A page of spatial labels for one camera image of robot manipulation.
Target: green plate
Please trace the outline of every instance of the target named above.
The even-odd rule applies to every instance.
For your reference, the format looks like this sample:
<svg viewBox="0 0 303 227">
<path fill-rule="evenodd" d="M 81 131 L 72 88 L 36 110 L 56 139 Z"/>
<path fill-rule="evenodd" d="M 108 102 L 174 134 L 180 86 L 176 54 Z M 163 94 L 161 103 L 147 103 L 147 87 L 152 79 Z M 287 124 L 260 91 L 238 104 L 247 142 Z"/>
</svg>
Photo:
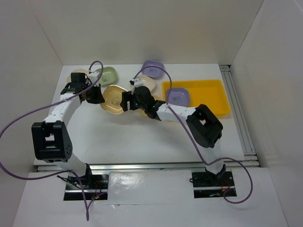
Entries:
<svg viewBox="0 0 303 227">
<path fill-rule="evenodd" d="M 113 84 L 118 79 L 116 70 L 113 67 L 105 67 L 99 83 L 105 87 Z"/>
</svg>

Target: white floor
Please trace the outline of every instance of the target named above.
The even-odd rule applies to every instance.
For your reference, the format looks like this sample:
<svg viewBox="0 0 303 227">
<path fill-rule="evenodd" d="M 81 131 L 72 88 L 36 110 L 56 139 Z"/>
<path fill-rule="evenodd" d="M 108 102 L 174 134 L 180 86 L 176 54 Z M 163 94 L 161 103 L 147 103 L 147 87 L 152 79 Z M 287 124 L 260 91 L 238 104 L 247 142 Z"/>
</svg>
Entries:
<svg viewBox="0 0 303 227">
<path fill-rule="evenodd" d="M 141 65 L 110 65 L 118 73 L 117 85 L 129 90 L 129 80 L 141 69 Z M 220 79 L 217 64 L 167 64 L 172 80 Z M 66 85 L 68 75 L 75 69 L 88 69 L 87 65 L 63 66 L 54 94 L 58 101 Z M 164 75 L 157 80 L 154 94 L 162 97 Z M 244 160 L 241 142 L 233 115 L 220 119 L 223 124 L 221 149 L 223 156 Z M 89 164 L 167 163 L 200 161 L 182 127 L 176 122 L 159 122 L 128 111 L 114 115 L 100 105 L 83 103 L 75 112 L 68 132 L 74 154 Z M 34 165 L 46 165 L 35 160 Z"/>
<path fill-rule="evenodd" d="M 237 197 L 229 199 L 238 201 L 250 184 L 243 169 L 232 171 Z M 92 204 L 89 222 L 83 201 L 63 201 L 65 183 L 57 177 L 27 181 L 13 227 L 287 227 L 268 170 L 249 172 L 254 191 L 240 205 L 194 199 L 188 170 L 111 173 L 108 200 Z"/>
</svg>

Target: yellow tray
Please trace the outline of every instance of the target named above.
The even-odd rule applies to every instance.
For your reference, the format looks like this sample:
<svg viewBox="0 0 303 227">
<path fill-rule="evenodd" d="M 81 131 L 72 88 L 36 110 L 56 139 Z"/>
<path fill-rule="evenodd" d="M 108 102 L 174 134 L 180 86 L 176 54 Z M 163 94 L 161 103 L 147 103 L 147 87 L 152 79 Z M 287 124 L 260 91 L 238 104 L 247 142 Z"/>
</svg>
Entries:
<svg viewBox="0 0 303 227">
<path fill-rule="evenodd" d="M 223 84 L 219 79 L 173 81 L 172 87 L 183 87 L 189 92 L 189 107 L 205 104 L 217 116 L 222 117 L 231 112 Z M 169 81 L 162 83 L 163 99 L 169 89 Z"/>
</svg>

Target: purple bowl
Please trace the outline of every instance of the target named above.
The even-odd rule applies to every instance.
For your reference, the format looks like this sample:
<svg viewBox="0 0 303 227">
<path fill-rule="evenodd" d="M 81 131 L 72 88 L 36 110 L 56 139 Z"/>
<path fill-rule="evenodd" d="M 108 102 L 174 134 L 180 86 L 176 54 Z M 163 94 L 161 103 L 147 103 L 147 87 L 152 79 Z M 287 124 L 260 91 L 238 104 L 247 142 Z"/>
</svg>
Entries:
<svg viewBox="0 0 303 227">
<path fill-rule="evenodd" d="M 169 90 L 170 89 L 166 91 L 165 94 L 166 98 L 167 95 L 169 94 Z M 190 104 L 189 92 L 182 87 L 173 87 L 169 95 L 169 104 L 185 106 L 185 107 L 189 106 Z"/>
<path fill-rule="evenodd" d="M 159 62 L 159 61 L 148 60 L 148 61 L 144 62 L 142 69 L 147 66 L 158 66 L 161 69 L 164 69 L 163 63 Z M 163 71 L 160 69 L 157 69 L 157 68 L 147 68 L 142 71 L 142 74 L 155 79 L 155 78 L 161 77 L 163 75 Z"/>
</svg>

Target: wall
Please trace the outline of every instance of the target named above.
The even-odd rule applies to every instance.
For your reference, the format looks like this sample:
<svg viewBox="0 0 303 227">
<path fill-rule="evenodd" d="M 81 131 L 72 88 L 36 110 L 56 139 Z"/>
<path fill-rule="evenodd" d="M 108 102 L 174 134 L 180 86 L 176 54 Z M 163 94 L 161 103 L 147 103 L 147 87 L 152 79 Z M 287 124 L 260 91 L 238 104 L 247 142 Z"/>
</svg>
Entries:
<svg viewBox="0 0 303 227">
<path fill-rule="evenodd" d="M 302 226 L 303 11 L 265 0 L 233 64 L 241 104 L 290 227 Z"/>
<path fill-rule="evenodd" d="M 263 0 L 29 0 L 64 65 L 231 64 Z"/>
<path fill-rule="evenodd" d="M 0 128 L 21 114 L 50 104 L 62 64 L 24 0 L 0 2 Z M 0 142 L 0 160 L 12 172 L 27 176 L 34 152 L 31 124 L 47 115 L 41 111 L 16 123 Z M 25 181 L 0 171 L 0 220 L 12 226 Z"/>
</svg>

